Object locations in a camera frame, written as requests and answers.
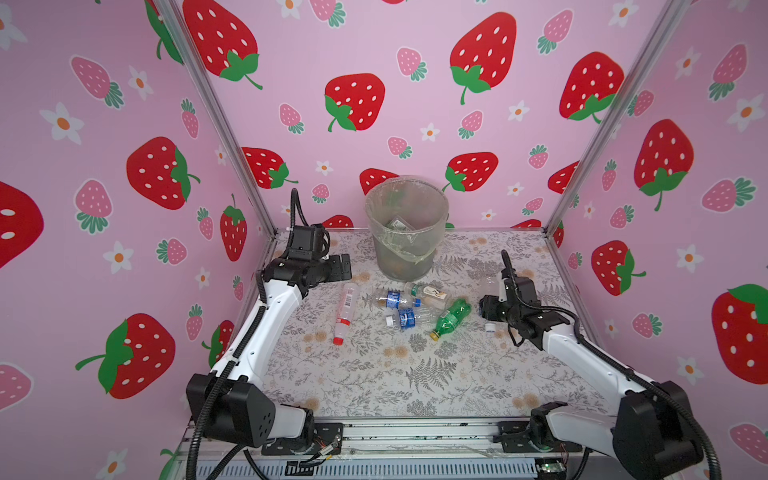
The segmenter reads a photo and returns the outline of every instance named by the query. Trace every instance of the trash can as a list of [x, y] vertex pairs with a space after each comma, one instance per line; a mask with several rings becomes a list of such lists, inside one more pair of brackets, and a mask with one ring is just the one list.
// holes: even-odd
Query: trash can
[[366, 215], [384, 275], [410, 282], [429, 272], [448, 219], [448, 198], [439, 188], [414, 177], [390, 178], [366, 195]]

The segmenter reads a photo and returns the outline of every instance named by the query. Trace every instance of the plastic bottle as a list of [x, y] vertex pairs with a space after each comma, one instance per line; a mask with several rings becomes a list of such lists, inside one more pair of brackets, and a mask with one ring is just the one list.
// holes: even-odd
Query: plastic bottle
[[401, 330], [405, 330], [416, 325], [434, 322], [439, 312], [440, 310], [428, 306], [400, 309], [397, 311], [397, 317], [393, 315], [386, 317], [386, 325], [392, 328], [399, 326]]
[[437, 287], [427, 283], [406, 283], [406, 292], [422, 299], [426, 306], [432, 306], [438, 310], [445, 310], [451, 305], [451, 296]]
[[386, 308], [413, 308], [414, 306], [421, 306], [422, 301], [418, 298], [414, 298], [408, 293], [401, 292], [399, 290], [389, 290], [386, 288], [379, 288], [374, 292], [376, 295], [376, 302], [379, 306], [385, 306]]
[[341, 292], [339, 309], [336, 311], [336, 331], [334, 332], [333, 345], [344, 344], [344, 337], [349, 331], [349, 324], [355, 317], [355, 306], [360, 287], [356, 283], [345, 283]]
[[451, 307], [443, 312], [440, 318], [437, 319], [437, 325], [435, 326], [435, 329], [430, 332], [429, 336], [437, 342], [441, 336], [454, 331], [464, 317], [469, 315], [471, 311], [472, 307], [466, 303], [463, 298], [456, 300], [453, 305], [451, 305]]

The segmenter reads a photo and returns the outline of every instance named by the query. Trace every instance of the table surface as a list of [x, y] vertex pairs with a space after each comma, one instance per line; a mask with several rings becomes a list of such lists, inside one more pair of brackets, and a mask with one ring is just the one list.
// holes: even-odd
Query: table surface
[[[282, 233], [278, 253], [287, 235]], [[607, 412], [605, 400], [562, 362], [526, 342], [515, 348], [503, 324], [484, 330], [480, 285], [502, 269], [506, 249], [518, 275], [535, 281], [543, 304], [573, 309], [544, 238], [535, 231], [448, 232], [432, 270], [420, 281], [454, 297], [472, 313], [438, 342], [434, 325], [388, 329], [396, 314], [376, 305], [377, 287], [400, 287], [376, 266], [367, 230], [331, 233], [331, 254], [349, 253], [352, 281], [361, 288], [356, 315], [342, 346], [333, 345], [340, 283], [312, 289], [288, 320], [270, 358], [267, 396], [303, 406], [319, 417], [525, 416], [553, 400]]]

